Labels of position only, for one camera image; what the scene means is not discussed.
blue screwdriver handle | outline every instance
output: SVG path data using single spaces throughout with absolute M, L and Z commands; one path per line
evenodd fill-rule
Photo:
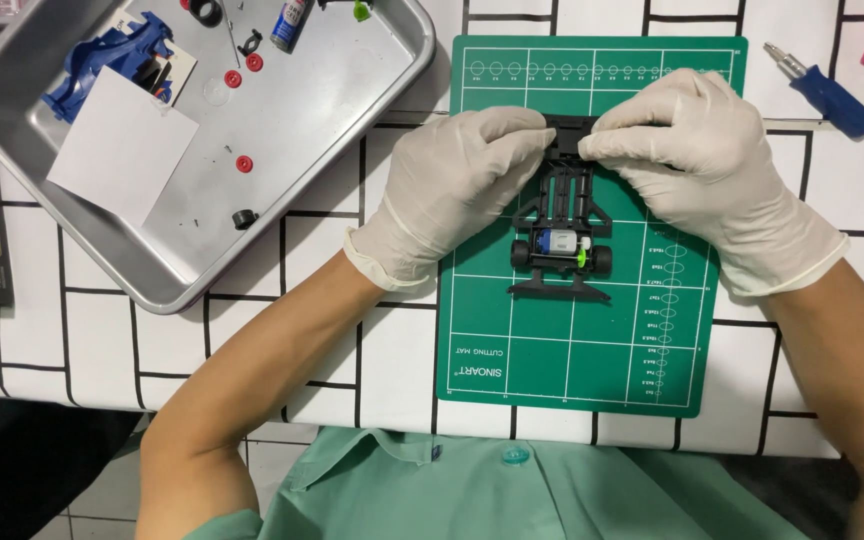
M 864 104 L 858 102 L 841 84 L 822 74 L 813 65 L 789 86 L 805 96 L 824 118 L 852 139 L 864 136 Z

black tire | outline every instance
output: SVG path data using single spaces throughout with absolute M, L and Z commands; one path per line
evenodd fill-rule
M 596 274 L 612 272 L 612 248 L 609 246 L 592 248 L 592 272 Z
M 529 264 L 529 243 L 525 240 L 512 240 L 511 241 L 511 265 L 513 267 L 520 267 Z

green shirt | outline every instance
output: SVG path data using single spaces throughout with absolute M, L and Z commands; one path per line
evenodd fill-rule
M 265 521 L 186 540 L 806 540 L 697 454 L 325 427 Z

red plastic hub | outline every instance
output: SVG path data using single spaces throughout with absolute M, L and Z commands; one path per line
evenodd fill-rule
M 242 85 L 242 75 L 234 69 L 229 69 L 225 72 L 225 84 L 230 89 L 237 89 Z
M 262 56 L 252 53 L 246 56 L 246 68 L 248 71 L 258 71 L 265 66 L 265 60 L 262 59 Z
M 252 158 L 248 155 L 239 155 L 238 158 L 235 159 L 235 168 L 239 169 L 240 172 L 250 172 L 252 171 L 252 167 Z

hand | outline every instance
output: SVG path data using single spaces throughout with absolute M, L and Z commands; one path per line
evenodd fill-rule
M 407 290 L 496 221 L 536 173 L 555 129 L 520 106 L 461 112 L 402 137 L 378 212 L 345 232 L 348 259 L 379 288 Z
M 759 111 L 716 72 L 649 84 L 604 114 L 579 152 L 618 172 L 655 217 L 715 246 L 737 295 L 809 286 L 849 248 L 786 188 Z

